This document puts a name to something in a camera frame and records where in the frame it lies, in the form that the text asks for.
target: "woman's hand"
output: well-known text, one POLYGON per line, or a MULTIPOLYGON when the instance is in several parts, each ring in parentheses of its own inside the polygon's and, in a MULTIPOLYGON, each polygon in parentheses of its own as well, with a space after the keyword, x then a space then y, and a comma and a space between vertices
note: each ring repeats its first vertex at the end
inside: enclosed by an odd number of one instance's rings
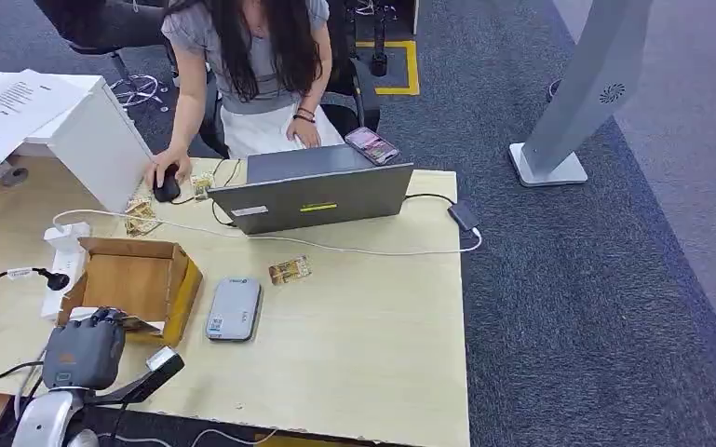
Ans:
POLYGON ((152 180, 157 179, 157 187, 163 186, 166 168, 175 163, 179 165, 180 168, 177 170, 174 178, 177 179, 178 183, 182 183, 193 169, 190 163, 190 156, 187 155, 187 150, 169 148, 153 157, 152 164, 149 165, 146 169, 146 173, 143 174, 143 180, 146 182, 146 185, 151 188, 153 186, 152 180))
POLYGON ((300 141, 303 142, 305 147, 318 147, 322 145, 319 132, 317 131, 317 125, 309 123, 304 119, 292 119, 289 128, 286 129, 286 138, 288 138, 290 142, 294 140, 295 135, 300 138, 300 141))

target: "smartphone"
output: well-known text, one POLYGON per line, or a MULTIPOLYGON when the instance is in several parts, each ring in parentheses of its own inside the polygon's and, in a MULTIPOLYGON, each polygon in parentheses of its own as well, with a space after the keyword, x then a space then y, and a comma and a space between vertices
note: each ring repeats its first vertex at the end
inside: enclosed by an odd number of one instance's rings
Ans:
POLYGON ((355 129, 344 140, 377 166, 383 166, 399 154, 399 149, 368 128, 355 129))

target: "black mouse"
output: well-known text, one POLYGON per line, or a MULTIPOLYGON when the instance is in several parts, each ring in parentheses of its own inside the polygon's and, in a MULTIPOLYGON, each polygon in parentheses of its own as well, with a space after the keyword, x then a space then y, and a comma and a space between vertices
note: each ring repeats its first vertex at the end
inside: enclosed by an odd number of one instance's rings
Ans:
POLYGON ((152 184, 152 190, 155 192, 155 198, 158 202, 170 202, 180 196, 180 184, 177 183, 176 175, 180 165, 176 163, 166 168, 166 174, 163 176, 163 186, 157 187, 157 179, 152 184))

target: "white cable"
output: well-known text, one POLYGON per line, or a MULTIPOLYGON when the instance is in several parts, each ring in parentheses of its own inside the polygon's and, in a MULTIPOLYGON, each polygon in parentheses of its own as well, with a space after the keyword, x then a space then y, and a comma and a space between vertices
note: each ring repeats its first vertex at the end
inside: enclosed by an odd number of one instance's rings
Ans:
MULTIPOLYGON (((111 433, 100 433, 97 435, 98 438, 103 438, 106 436, 111 436, 111 433)), ((163 447, 173 447, 171 444, 165 442, 164 440, 159 440, 157 438, 141 438, 141 439, 132 439, 132 438, 125 438, 119 435, 116 435, 116 438, 118 440, 121 440, 122 442, 154 442, 156 444, 160 444, 163 447)))
POLYGON ((209 234, 211 234, 211 235, 221 236, 221 237, 239 237, 239 238, 245 237, 245 238, 248 238, 248 239, 281 240, 281 241, 286 241, 286 242, 294 242, 294 243, 297 243, 297 244, 309 245, 309 246, 311 246, 311 247, 317 247, 318 249, 323 249, 323 250, 340 251, 340 252, 350 252, 350 253, 372 254, 372 255, 375 255, 375 256, 418 256, 418 255, 422 255, 422 254, 465 253, 465 252, 473 251, 473 250, 477 249, 477 248, 480 247, 481 244, 483 243, 483 237, 481 236, 481 233, 480 233, 479 229, 478 229, 478 228, 473 228, 473 230, 472 230, 472 231, 473 231, 473 234, 476 235, 476 237, 478 238, 479 241, 478 241, 474 246, 472 246, 472 247, 470 247, 470 248, 467 248, 467 249, 443 250, 443 251, 437 251, 437 250, 432 250, 432 251, 408 251, 408 252, 389 252, 389 251, 369 251, 369 250, 362 250, 362 249, 345 249, 345 248, 340 248, 340 247, 331 247, 331 246, 329 246, 329 245, 317 244, 316 242, 309 242, 309 241, 307 241, 307 240, 295 239, 295 238, 292 238, 292 237, 281 237, 281 236, 246 236, 246 235, 243 235, 242 233, 239 233, 239 234, 237 234, 237 233, 234 233, 234 234, 226 234, 226 233, 221 233, 220 231, 213 231, 213 230, 209 230, 209 229, 207 229, 207 228, 200 228, 200 227, 197 227, 197 226, 183 225, 183 224, 181 224, 181 223, 174 223, 174 222, 164 221, 164 220, 162 220, 162 219, 149 219, 149 218, 145 218, 145 217, 133 217, 133 216, 129 216, 129 215, 127 215, 127 214, 121 214, 121 213, 118 213, 118 212, 101 211, 101 210, 69 210, 69 211, 61 212, 61 213, 57 214, 57 215, 53 218, 53 226, 55 226, 60 232, 63 233, 64 230, 63 230, 63 228, 61 227, 61 225, 59 224, 59 218, 64 217, 64 216, 68 216, 68 215, 70 215, 70 214, 78 214, 78 213, 101 214, 101 215, 106 215, 106 216, 122 217, 122 218, 126 218, 126 219, 135 219, 135 220, 137 220, 137 221, 143 221, 143 222, 154 222, 154 223, 156 223, 156 224, 166 224, 166 225, 176 226, 176 227, 178 227, 178 228, 184 228, 184 229, 186 229, 186 230, 200 231, 200 232, 203 232, 203 233, 209 233, 209 234))
MULTIPOLYGON (((201 437, 203 437, 207 433, 215 433, 216 435, 221 435, 224 438, 227 438, 228 440, 232 440, 234 442, 239 442, 240 444, 259 445, 262 442, 265 442, 266 440, 269 440, 270 438, 272 438, 273 435, 276 434, 276 432, 278 432, 277 428, 275 430, 271 431, 270 434, 268 434, 264 438, 261 438, 260 440, 242 440, 240 438, 236 438, 234 436, 227 435, 227 434, 223 433, 222 431, 209 428, 209 429, 206 429, 206 430, 202 431, 201 433, 199 433, 198 436, 196 436, 196 440, 194 440, 193 443, 190 444, 190 447, 196 447, 196 445, 198 444, 198 441, 201 440, 201 437)), ((101 434, 97 435, 98 438, 104 438, 106 436, 111 436, 111 433, 101 433, 101 434)), ((116 438, 123 442, 155 442, 157 444, 162 445, 163 447, 172 447, 171 444, 165 442, 164 440, 159 440, 157 438, 132 439, 132 438, 125 438, 125 437, 122 437, 119 435, 116 435, 116 438)))
POLYGON ((272 438, 273 435, 275 435, 277 431, 278 431, 278 429, 276 428, 275 430, 271 431, 270 434, 268 434, 264 438, 261 438, 260 440, 241 440, 240 438, 235 438, 234 436, 227 435, 227 434, 223 433, 222 431, 218 431, 213 428, 209 428, 209 429, 204 430, 201 433, 199 433, 198 436, 196 436, 196 440, 194 440, 193 443, 190 444, 190 447, 196 447, 196 444, 198 444, 198 440, 200 440, 201 437, 206 435, 207 433, 215 433, 216 435, 221 435, 228 440, 233 440, 234 442, 239 442, 240 444, 259 445, 262 442, 265 442, 266 440, 269 440, 270 438, 272 438))

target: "power strip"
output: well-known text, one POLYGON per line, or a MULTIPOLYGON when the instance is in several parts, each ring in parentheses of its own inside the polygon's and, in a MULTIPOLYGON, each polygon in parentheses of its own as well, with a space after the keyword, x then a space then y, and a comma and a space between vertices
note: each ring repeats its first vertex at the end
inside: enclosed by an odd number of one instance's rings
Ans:
POLYGON ((86 263, 86 250, 78 243, 79 237, 91 236, 91 227, 88 223, 79 222, 62 227, 60 232, 56 227, 51 227, 45 232, 45 241, 56 248, 56 255, 53 257, 53 266, 50 271, 63 273, 70 277, 70 284, 60 291, 45 290, 45 300, 42 302, 40 317, 56 320, 61 311, 61 300, 81 278, 86 263))

